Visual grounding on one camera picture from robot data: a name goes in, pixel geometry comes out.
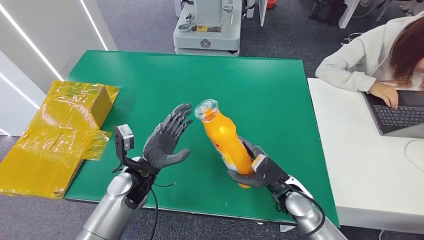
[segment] black bag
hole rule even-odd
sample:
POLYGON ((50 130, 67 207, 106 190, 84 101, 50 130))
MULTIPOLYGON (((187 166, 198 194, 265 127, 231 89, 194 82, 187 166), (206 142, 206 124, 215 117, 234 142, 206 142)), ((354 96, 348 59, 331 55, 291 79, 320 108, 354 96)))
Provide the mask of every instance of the black bag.
POLYGON ((348 6, 343 0, 334 0, 331 11, 328 15, 327 24, 330 26, 337 26, 340 18, 345 13, 348 6))
POLYGON ((315 4, 313 5, 312 11, 309 14, 309 18, 312 20, 317 19, 318 12, 323 6, 324 6, 324 0, 316 0, 315 4))
POLYGON ((331 9, 333 7, 334 0, 324 0, 322 7, 318 11, 318 14, 316 15, 316 20, 318 23, 326 23, 327 19, 329 18, 331 9))

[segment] orange juice bottle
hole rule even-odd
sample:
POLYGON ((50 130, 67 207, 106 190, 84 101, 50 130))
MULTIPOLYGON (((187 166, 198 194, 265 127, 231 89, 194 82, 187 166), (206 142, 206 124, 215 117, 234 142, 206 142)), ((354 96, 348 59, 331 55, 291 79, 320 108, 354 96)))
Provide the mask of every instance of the orange juice bottle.
MULTIPOLYGON (((237 136, 236 125, 220 112, 218 102, 213 99, 202 101, 196 106, 194 115, 203 123, 206 135, 221 155, 226 167, 241 175, 252 174, 252 160, 237 136)), ((243 184, 239 185, 245 189, 249 188, 243 184)))

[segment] bottle label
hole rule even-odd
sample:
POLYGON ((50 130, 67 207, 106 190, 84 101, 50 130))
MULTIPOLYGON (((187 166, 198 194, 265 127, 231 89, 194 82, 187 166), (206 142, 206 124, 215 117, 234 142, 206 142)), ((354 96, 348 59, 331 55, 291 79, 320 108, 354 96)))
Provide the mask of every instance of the bottle label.
POLYGON ((230 162, 230 161, 226 161, 226 156, 225 156, 225 154, 223 154, 223 153, 220 151, 220 149, 219 149, 220 145, 219 145, 219 144, 217 144, 217 143, 214 143, 214 142, 212 142, 212 144, 213 144, 213 146, 215 147, 215 149, 216 149, 216 151, 218 152, 218 154, 219 154, 219 156, 221 157, 221 159, 223 160, 223 162, 224 162, 224 164, 225 164, 226 168, 227 168, 227 169, 230 169, 230 170, 234 170, 234 171, 236 171, 236 172, 237 172, 237 168, 236 168, 236 166, 234 165, 234 163, 232 163, 232 162, 230 162))

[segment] laptop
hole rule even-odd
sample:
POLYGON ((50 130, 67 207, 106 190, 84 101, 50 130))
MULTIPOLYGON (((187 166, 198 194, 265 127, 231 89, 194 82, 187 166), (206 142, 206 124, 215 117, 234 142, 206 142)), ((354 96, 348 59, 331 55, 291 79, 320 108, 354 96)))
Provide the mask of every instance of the laptop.
POLYGON ((372 94, 364 93, 366 104, 383 136, 424 139, 424 92, 398 90, 397 109, 372 94))

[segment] gray carpet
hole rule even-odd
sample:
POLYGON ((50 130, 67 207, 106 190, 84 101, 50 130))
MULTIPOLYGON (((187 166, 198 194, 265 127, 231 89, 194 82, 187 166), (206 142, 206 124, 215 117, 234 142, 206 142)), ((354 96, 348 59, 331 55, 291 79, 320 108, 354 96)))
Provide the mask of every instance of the gray carpet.
MULTIPOLYGON (((171 0, 97 0, 98 6, 121 51, 173 53, 172 33, 177 23, 171 0)), ((279 0, 267 12, 265 26, 245 20, 241 31, 242 56, 302 59, 311 77, 323 58, 340 48, 352 32, 365 32, 391 18, 402 16, 393 4, 381 23, 374 23, 378 10, 352 19, 347 29, 320 24, 307 18, 312 0, 279 0)), ((358 8, 356 15, 366 9, 358 8)), ((0 136, 0 161, 17 140, 0 136)), ((0 240, 70 240, 77 234, 95 205, 66 200, 0 195, 0 240)), ((154 212, 143 210, 125 232, 125 240, 150 236, 154 212)), ((342 227, 350 240, 376 240, 379 230, 342 227)), ((263 224, 216 217, 161 212, 155 240, 293 240, 296 230, 280 233, 276 224, 263 224)), ((422 235, 384 232, 383 240, 418 240, 422 235)))

